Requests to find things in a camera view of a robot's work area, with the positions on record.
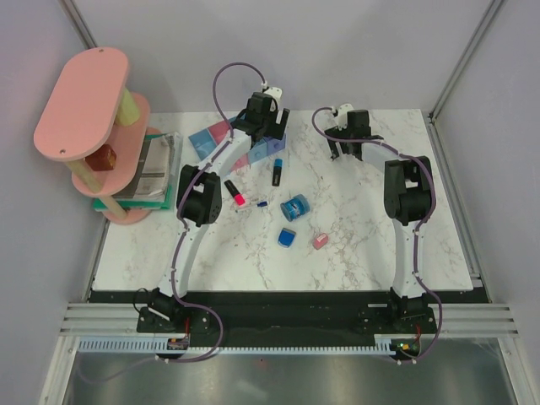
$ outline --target green book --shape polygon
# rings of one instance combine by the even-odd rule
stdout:
[[[174,205],[174,187],[167,187],[167,193],[165,194],[165,200],[163,202],[148,202],[148,201],[119,201],[118,203],[122,208],[145,208],[145,209],[172,209]],[[99,198],[94,199],[92,207],[96,211],[105,211],[107,207],[101,202]]]

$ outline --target wooden pillar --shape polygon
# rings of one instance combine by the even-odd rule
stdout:
[[[141,116],[137,103],[132,97],[128,89],[124,89],[120,105],[116,111],[115,124],[122,127],[127,127],[137,122]]]
[[[65,164],[92,192],[99,192],[103,188],[84,159],[65,162]],[[125,219],[127,217],[126,210],[113,197],[103,196],[99,199],[117,218]]]

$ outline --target book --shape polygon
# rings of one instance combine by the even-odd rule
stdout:
[[[178,132],[144,137],[135,176],[113,197],[123,208],[171,209],[178,187],[181,137]],[[93,208],[107,208],[95,199]]]

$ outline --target marble tabletop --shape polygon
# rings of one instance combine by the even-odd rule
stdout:
[[[370,111],[374,134],[407,154],[430,158],[437,209],[424,240],[424,281],[432,289],[472,288],[440,172],[419,110]],[[150,126],[183,136],[182,164],[198,162],[188,135],[218,122],[217,113],[153,114]],[[329,127],[326,113],[318,119]],[[223,187],[223,209],[205,235],[193,265],[190,290],[381,290],[392,285],[395,235],[386,216],[383,176],[352,156],[330,160],[326,140],[311,126],[311,111],[292,111],[287,148],[228,177],[248,201],[267,208],[235,211]],[[281,186],[272,186],[275,158],[283,159]],[[302,193],[311,212],[289,223],[279,204]],[[138,224],[111,224],[93,289],[135,290],[157,286],[170,268],[181,223],[174,212],[151,213]],[[278,245],[283,228],[296,232],[294,244]],[[316,251],[313,239],[329,235]]]

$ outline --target pink oval platform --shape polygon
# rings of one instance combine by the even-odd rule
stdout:
[[[93,48],[71,58],[35,129],[35,147],[58,162],[95,152],[111,133],[128,72],[126,55],[115,48]]]

